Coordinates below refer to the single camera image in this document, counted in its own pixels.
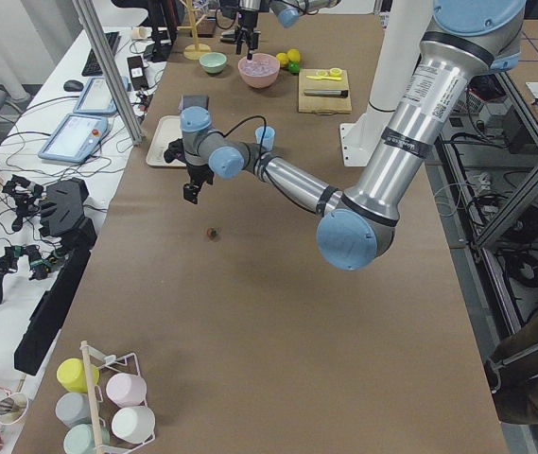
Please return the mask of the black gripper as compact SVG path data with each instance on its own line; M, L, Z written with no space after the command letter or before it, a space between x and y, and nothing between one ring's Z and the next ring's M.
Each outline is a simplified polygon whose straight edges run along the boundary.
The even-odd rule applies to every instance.
M183 197L186 201L198 204L199 185L204 185L205 183L212 185L214 182L214 172L207 164L198 165L191 162L189 155L184 150L181 138L168 144L163 157L167 164L172 164L176 161L185 164L190 181L182 187Z
M224 43L235 43L235 54L240 55L243 43L247 43L247 59L251 60L254 52L258 49L259 31L255 28L258 22L258 12L237 8L222 8L224 18L237 21L232 30L221 32L220 40Z

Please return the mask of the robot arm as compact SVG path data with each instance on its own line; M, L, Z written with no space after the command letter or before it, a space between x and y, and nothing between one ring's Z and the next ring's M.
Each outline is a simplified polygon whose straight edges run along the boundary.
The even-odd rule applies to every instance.
M262 12L272 12L279 24L285 28L296 24L304 15L317 13L320 9L331 9L339 4L338 0L232 0L219 1L220 12L234 19L235 53L242 54L246 46L246 59L251 60L258 49L260 31L258 18Z
M518 63L522 1L436 1L419 42L421 59L382 131L357 184L340 191L269 151L262 141L233 142L201 106L182 110L182 138L165 160L185 163L187 201L204 183L247 170L285 197L321 216L317 242L323 258L353 271L382 255L394 239L398 203L441 133L468 82Z

